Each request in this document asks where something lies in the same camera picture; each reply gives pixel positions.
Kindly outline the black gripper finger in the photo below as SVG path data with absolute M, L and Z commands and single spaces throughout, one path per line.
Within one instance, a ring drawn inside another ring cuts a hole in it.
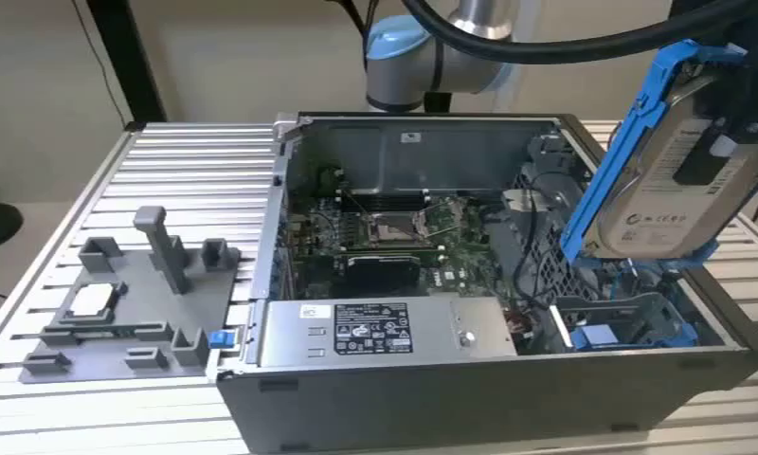
M 734 152 L 734 140 L 724 128 L 712 123 L 679 165 L 672 180 L 682 186 L 704 186 L 712 182 Z

